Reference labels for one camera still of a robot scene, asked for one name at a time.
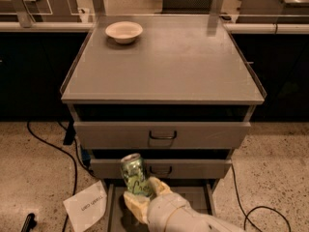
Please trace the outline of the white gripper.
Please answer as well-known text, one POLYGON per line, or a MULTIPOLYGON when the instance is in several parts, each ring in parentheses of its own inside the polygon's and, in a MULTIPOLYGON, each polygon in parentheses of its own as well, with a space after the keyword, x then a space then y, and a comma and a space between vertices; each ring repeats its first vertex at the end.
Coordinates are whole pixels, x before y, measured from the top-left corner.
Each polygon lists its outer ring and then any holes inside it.
POLYGON ((172 193, 157 177, 150 177, 149 183, 157 196, 152 202, 129 191, 124 192, 124 200, 140 223, 148 223, 150 232, 207 232, 205 216, 193 210, 186 199, 172 193))

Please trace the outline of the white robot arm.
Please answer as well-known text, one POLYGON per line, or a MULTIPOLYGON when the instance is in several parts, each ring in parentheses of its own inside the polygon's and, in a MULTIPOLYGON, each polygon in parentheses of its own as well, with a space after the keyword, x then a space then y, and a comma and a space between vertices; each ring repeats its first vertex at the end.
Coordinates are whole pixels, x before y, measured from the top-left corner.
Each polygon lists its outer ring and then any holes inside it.
POLYGON ((189 202, 156 177, 149 178, 155 198, 124 192, 127 208, 150 232, 245 232, 220 218, 196 212, 189 202))

